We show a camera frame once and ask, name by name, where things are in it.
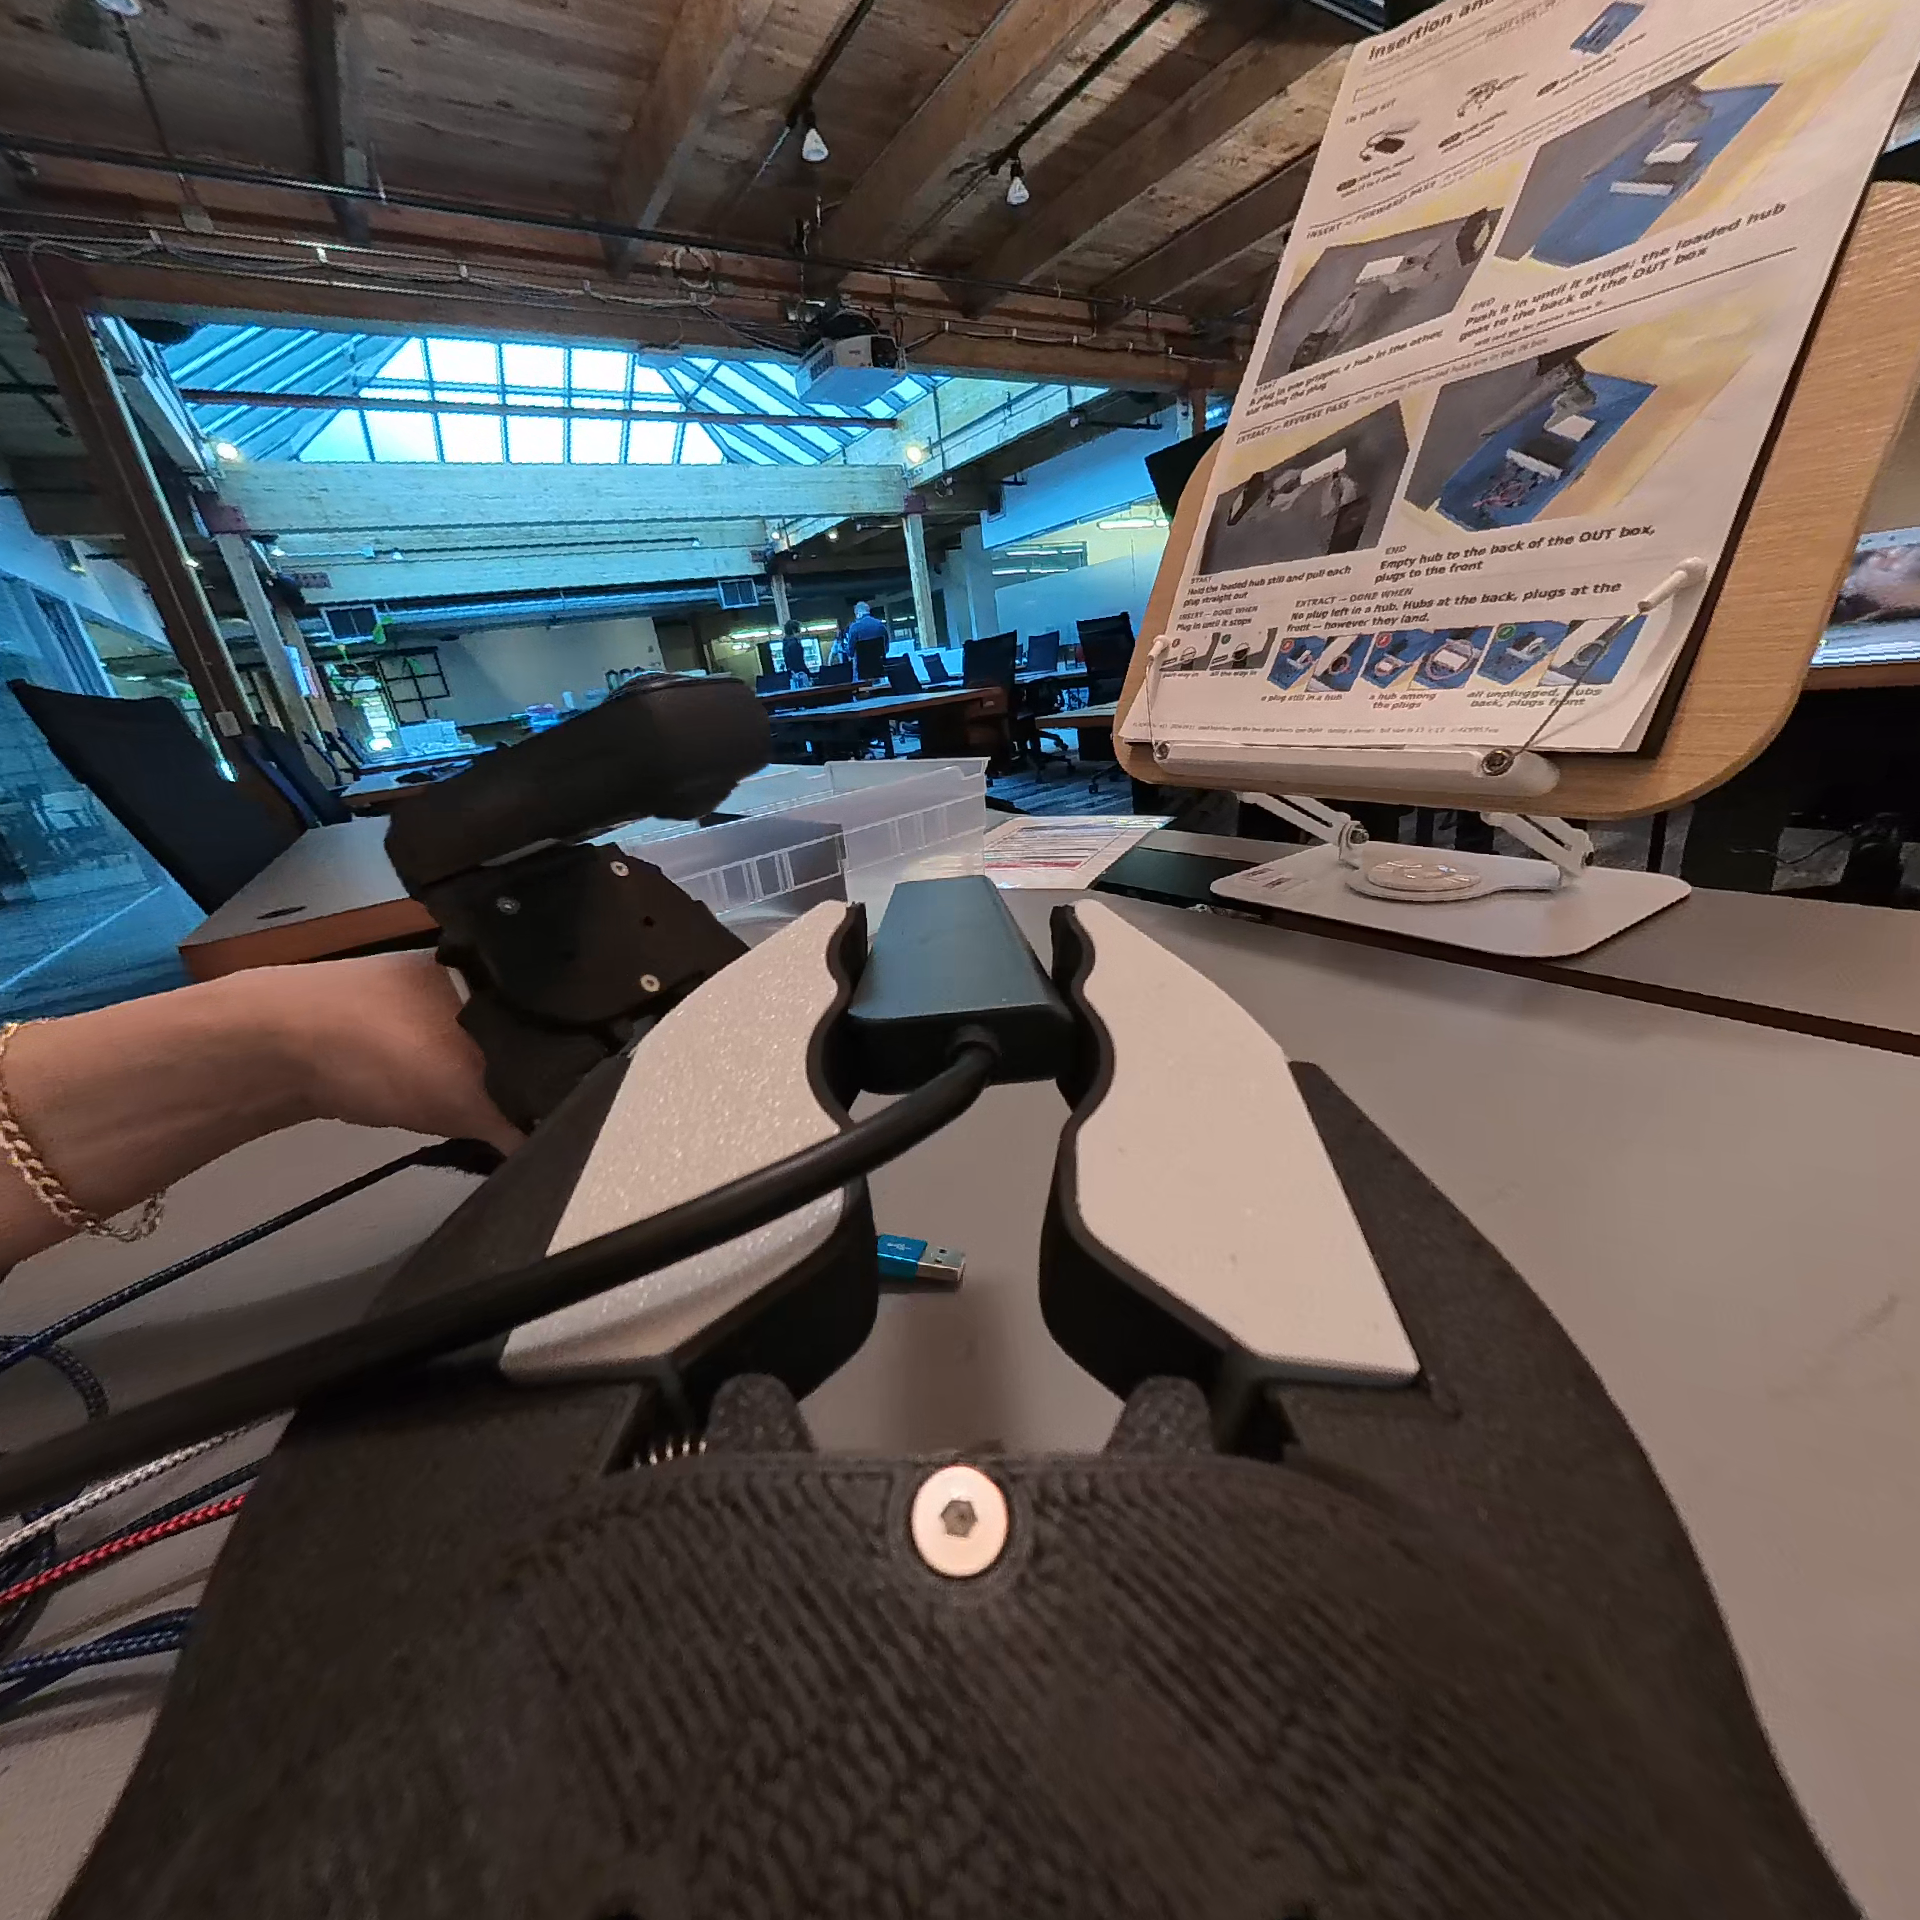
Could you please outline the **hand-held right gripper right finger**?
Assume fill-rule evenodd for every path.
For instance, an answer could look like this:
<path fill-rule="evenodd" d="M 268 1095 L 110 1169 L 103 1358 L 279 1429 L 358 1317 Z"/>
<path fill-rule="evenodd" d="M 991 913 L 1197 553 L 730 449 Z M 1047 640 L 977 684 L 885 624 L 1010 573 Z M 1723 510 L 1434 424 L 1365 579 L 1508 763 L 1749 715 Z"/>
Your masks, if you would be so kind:
<path fill-rule="evenodd" d="M 1039 1251 L 1103 1385 L 1410 1385 L 1421 1372 L 1285 1046 L 1102 902 L 1051 911 L 1073 1014 Z"/>

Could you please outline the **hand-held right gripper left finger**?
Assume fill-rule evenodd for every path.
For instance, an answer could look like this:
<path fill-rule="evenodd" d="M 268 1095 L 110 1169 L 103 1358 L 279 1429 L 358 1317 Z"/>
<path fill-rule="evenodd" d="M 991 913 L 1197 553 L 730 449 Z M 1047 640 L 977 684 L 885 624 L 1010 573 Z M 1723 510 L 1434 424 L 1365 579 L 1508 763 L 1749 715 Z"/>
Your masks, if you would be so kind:
<path fill-rule="evenodd" d="M 830 900 L 697 987 L 634 1049 L 549 1253 L 781 1163 L 850 1127 L 828 1064 L 866 957 L 866 910 Z M 516 1328 L 510 1380 L 825 1380 L 875 1324 L 873 1205 L 830 1191 L 702 1254 Z"/>

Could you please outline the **clear plastic bin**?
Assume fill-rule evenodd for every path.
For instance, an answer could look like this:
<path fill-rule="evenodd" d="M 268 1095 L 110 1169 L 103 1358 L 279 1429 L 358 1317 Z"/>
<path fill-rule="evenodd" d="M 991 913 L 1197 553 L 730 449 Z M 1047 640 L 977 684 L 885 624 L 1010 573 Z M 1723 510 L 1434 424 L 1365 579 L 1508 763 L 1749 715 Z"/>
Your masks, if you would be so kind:
<path fill-rule="evenodd" d="M 875 928 L 905 880 L 986 870 L 983 758 L 769 766 L 702 822 L 625 822 L 601 846 L 655 865 L 749 944 L 813 904 L 862 904 Z"/>

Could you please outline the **person's left forearm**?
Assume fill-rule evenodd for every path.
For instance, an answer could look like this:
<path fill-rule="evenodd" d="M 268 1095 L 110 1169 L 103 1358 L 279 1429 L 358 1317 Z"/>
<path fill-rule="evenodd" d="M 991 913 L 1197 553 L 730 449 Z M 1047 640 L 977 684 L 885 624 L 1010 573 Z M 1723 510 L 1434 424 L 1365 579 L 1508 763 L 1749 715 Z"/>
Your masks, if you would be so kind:
<path fill-rule="evenodd" d="M 137 1077 L 155 1070 L 164 1032 L 134 1007 L 5 1024 L 5 1269 L 71 1239 L 155 1233 L 166 1175 Z"/>

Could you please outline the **person's left hand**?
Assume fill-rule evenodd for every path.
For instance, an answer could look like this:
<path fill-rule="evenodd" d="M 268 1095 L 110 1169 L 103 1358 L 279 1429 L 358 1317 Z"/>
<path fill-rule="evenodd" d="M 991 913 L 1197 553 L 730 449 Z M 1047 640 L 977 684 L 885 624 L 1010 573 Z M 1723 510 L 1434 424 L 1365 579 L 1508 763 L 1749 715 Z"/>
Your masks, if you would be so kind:
<path fill-rule="evenodd" d="M 140 1073 L 153 1179 L 310 1119 L 514 1152 L 523 1132 L 494 1104 L 461 1009 L 426 951 L 265 967 L 159 996 L 158 1062 Z"/>

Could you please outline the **wooden office desk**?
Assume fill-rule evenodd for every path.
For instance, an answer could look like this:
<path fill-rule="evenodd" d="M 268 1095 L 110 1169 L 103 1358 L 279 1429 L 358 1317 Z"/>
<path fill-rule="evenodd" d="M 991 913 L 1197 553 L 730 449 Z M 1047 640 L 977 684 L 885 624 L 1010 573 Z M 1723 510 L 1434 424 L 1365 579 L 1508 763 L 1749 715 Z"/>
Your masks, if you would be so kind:
<path fill-rule="evenodd" d="M 852 758 L 873 742 L 895 757 L 894 731 L 915 729 L 931 758 L 991 758 L 1009 739 L 1010 696 L 1001 688 L 885 692 L 770 713 L 775 763 Z"/>

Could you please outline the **paper sheet on table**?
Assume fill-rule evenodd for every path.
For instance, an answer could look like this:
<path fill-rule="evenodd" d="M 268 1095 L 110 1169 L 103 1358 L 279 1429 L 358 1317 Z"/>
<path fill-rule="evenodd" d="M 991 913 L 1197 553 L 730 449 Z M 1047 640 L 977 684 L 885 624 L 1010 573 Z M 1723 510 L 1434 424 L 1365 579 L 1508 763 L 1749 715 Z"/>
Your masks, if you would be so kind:
<path fill-rule="evenodd" d="M 999 888 L 1086 891 L 1164 828 L 1161 814 L 997 814 L 980 870 Z"/>

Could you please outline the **white card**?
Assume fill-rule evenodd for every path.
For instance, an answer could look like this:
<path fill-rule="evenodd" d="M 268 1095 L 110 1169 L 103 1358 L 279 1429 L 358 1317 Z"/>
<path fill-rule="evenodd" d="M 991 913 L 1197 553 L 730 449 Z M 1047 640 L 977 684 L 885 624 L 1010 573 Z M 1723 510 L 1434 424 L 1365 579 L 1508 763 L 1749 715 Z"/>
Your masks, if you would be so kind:
<path fill-rule="evenodd" d="M 1692 895 L 1685 880 L 1537 854 L 1367 844 L 1305 848 L 1217 877 L 1212 897 L 1493 957 L 1588 953 Z"/>

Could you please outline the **ceiling projector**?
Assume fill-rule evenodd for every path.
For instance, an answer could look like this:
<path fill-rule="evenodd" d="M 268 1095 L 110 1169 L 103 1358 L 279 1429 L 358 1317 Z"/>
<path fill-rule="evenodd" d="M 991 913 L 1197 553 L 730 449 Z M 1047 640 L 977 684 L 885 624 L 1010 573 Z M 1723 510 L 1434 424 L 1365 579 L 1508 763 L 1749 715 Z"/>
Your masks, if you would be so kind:
<path fill-rule="evenodd" d="M 862 408 L 905 374 L 898 337 L 887 329 L 822 334 L 799 351 L 798 395 L 807 407 Z"/>

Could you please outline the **printed instruction sheet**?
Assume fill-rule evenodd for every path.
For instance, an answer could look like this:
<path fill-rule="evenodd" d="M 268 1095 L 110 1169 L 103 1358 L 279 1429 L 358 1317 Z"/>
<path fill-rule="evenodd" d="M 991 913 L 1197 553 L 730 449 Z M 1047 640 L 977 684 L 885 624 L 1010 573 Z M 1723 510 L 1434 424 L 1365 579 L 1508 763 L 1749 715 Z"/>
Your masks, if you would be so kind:
<path fill-rule="evenodd" d="M 1367 38 L 1118 739 L 1637 749 L 1915 53 L 1915 3 Z"/>

